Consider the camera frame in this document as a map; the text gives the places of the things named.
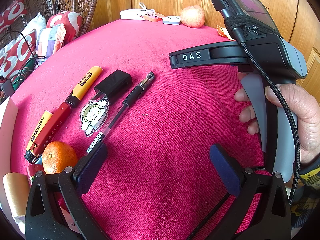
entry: table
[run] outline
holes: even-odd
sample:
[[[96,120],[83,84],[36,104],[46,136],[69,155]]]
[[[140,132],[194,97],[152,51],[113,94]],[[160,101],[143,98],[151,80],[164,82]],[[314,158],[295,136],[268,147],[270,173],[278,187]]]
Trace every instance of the table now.
[[[12,97],[19,111],[11,171],[26,173],[23,154],[39,118],[45,110],[55,111],[92,66],[103,68],[95,84],[116,69],[130,73],[134,85],[153,71],[154,83],[111,133],[108,158],[82,198],[113,240],[185,239],[226,193],[209,160],[212,144],[220,143],[242,166],[263,164],[258,135],[249,135],[247,124],[238,120],[248,102],[234,100],[241,88],[237,69],[170,69],[170,52],[225,40],[206,26],[137,20],[118,20],[74,40],[35,70]],[[85,137],[79,129],[79,111],[94,94],[91,88],[54,138],[70,144],[78,158],[97,134]],[[124,97],[110,107],[109,115]],[[208,235],[232,200],[195,239]]]

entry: apple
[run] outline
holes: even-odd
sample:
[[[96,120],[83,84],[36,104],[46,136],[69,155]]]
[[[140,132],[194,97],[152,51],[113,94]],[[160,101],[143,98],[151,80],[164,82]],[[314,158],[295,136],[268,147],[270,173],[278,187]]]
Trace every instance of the apple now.
[[[201,6],[187,6],[181,11],[181,22],[191,28],[200,28],[204,24],[204,11]]]

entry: black pen grip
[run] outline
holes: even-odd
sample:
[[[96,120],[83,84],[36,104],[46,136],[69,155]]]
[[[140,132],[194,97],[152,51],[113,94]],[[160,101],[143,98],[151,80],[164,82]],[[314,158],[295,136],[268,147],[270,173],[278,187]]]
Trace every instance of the black pen grip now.
[[[130,94],[123,100],[127,106],[131,107],[133,103],[138,99],[139,95],[142,93],[143,89],[141,86],[136,86]]]

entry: human hand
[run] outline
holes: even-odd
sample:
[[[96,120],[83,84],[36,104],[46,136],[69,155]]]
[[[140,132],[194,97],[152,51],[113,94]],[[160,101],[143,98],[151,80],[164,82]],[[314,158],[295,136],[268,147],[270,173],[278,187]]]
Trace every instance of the human hand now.
[[[238,73],[241,80],[246,74]],[[287,102],[290,110],[297,115],[298,134],[300,140],[301,164],[311,164],[320,153],[320,107],[316,99],[302,87],[294,84],[276,85]],[[278,98],[270,87],[265,88],[267,99],[276,106],[282,107]],[[247,93],[243,88],[235,93],[238,102],[249,101]],[[239,114],[241,122],[249,122],[256,117],[252,105],[245,107]],[[259,132],[257,120],[248,126],[248,133]]]

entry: cartoon sticker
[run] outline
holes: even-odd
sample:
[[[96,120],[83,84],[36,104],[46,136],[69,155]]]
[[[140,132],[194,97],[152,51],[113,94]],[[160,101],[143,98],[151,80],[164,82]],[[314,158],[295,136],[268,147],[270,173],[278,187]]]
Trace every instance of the cartoon sticker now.
[[[108,116],[109,101],[106,98],[90,100],[80,112],[80,129],[91,136],[104,123]]]

